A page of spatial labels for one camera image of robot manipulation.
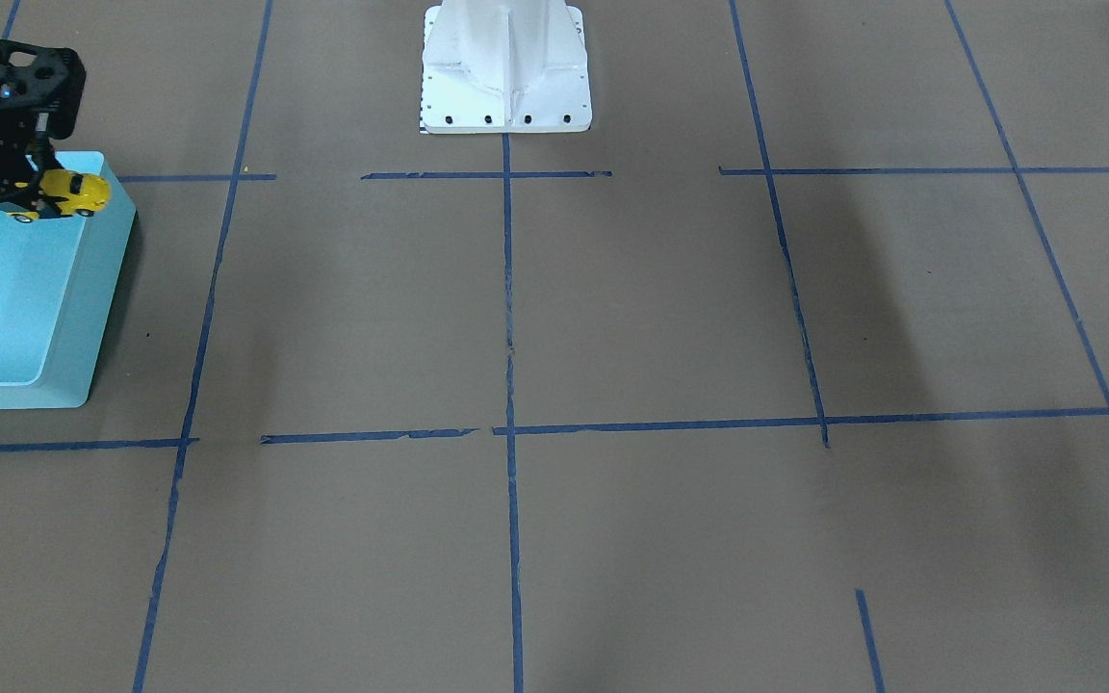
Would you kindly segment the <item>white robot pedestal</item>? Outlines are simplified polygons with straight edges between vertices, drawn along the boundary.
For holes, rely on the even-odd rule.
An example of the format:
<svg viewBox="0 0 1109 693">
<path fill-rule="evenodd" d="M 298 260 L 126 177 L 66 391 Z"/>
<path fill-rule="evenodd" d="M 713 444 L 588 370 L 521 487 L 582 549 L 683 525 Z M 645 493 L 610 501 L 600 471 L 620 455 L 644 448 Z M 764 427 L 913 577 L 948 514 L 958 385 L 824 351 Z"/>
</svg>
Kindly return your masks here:
<svg viewBox="0 0 1109 693">
<path fill-rule="evenodd" d="M 581 133 L 593 123 L 584 14 L 566 1 L 442 1 L 423 19 L 430 135 Z"/>
</svg>

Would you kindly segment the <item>yellow beetle toy car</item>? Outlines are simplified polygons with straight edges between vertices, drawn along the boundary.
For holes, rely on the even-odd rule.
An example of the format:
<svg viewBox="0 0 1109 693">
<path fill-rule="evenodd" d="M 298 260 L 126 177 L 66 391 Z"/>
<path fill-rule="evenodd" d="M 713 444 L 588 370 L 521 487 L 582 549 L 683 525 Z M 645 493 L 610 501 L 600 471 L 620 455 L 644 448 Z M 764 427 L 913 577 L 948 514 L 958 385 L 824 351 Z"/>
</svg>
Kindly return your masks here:
<svg viewBox="0 0 1109 693">
<path fill-rule="evenodd" d="M 111 198 L 112 184 L 106 177 L 92 172 L 52 169 L 40 179 L 35 196 L 12 203 L 6 215 L 21 223 L 93 217 L 109 206 Z"/>
</svg>

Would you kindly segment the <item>teal plastic bin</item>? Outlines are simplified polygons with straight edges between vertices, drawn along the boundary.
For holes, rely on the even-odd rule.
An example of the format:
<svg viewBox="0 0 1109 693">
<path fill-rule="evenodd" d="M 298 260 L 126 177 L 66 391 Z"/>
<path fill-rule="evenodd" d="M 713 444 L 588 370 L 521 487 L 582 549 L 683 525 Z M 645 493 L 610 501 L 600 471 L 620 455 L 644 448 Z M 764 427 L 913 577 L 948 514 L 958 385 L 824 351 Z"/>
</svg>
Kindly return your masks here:
<svg viewBox="0 0 1109 693">
<path fill-rule="evenodd" d="M 106 179 L 111 200 L 92 217 L 27 224 L 0 211 L 0 411 L 87 402 L 135 224 L 104 153 L 58 157 Z"/>
</svg>

